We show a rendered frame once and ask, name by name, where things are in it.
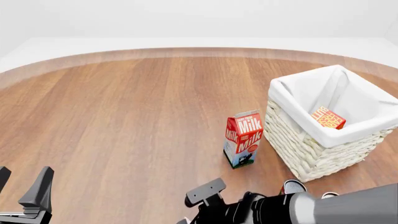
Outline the white cloth basket liner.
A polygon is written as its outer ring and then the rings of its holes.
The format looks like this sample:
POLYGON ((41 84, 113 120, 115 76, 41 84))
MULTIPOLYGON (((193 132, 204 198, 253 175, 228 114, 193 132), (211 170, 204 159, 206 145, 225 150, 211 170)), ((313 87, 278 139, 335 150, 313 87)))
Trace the white cloth basket liner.
POLYGON ((398 125, 398 99, 341 65, 316 68, 271 80, 270 100, 323 147, 357 141, 398 125), (346 123, 326 128, 311 117, 323 106, 346 123))

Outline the red and white milk carton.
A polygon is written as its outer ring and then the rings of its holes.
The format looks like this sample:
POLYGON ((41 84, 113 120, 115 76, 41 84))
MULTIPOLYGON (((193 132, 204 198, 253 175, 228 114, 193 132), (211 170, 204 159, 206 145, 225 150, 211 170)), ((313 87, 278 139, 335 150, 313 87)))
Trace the red and white milk carton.
POLYGON ((227 119, 223 152, 233 169, 254 162, 263 131, 258 110, 238 113, 227 119))

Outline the orange and red butter box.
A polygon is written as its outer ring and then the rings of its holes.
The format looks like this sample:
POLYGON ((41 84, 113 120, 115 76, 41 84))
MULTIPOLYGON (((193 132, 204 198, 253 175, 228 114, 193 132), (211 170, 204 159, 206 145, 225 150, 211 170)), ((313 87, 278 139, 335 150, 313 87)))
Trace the orange and red butter box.
POLYGON ((320 123, 321 126, 337 130, 341 130, 346 122, 344 118, 323 106, 315 110, 311 117, 320 123))

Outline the small flat plate on stalk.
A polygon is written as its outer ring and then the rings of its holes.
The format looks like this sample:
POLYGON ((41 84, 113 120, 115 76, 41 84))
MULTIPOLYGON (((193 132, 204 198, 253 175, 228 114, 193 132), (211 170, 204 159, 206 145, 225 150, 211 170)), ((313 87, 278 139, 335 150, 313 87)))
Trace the small flat plate on stalk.
POLYGON ((199 204, 204 204, 207 207, 223 204, 224 201, 220 192, 225 188, 226 184, 221 178, 211 180, 187 192, 185 195, 185 206, 192 208, 199 204))

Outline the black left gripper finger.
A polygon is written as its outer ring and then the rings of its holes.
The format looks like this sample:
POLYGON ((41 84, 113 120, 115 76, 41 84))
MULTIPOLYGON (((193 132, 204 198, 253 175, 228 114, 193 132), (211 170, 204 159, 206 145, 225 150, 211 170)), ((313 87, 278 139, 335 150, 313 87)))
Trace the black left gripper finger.
POLYGON ((4 186, 7 184, 11 176, 12 171, 10 171, 7 167, 0 167, 0 193, 2 192, 4 186))
POLYGON ((45 166, 30 189, 19 199, 23 214, 38 214, 40 211, 52 212, 51 189, 54 170, 45 166))

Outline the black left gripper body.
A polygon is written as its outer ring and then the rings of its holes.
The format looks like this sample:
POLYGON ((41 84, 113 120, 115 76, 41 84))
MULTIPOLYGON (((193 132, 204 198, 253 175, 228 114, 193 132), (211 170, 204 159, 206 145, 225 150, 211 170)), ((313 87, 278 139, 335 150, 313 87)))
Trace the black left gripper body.
POLYGON ((0 212, 0 224, 49 224, 52 214, 40 208, 24 208, 23 212, 0 212))

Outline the white woven wicker basket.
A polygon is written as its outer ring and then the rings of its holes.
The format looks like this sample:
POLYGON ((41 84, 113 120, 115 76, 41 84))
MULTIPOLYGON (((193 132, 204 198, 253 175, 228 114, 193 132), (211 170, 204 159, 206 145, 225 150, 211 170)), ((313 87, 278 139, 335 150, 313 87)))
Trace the white woven wicker basket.
POLYGON ((364 160, 397 126, 370 134, 357 141, 323 147, 268 97, 264 136, 298 180, 308 182, 331 175, 364 160))

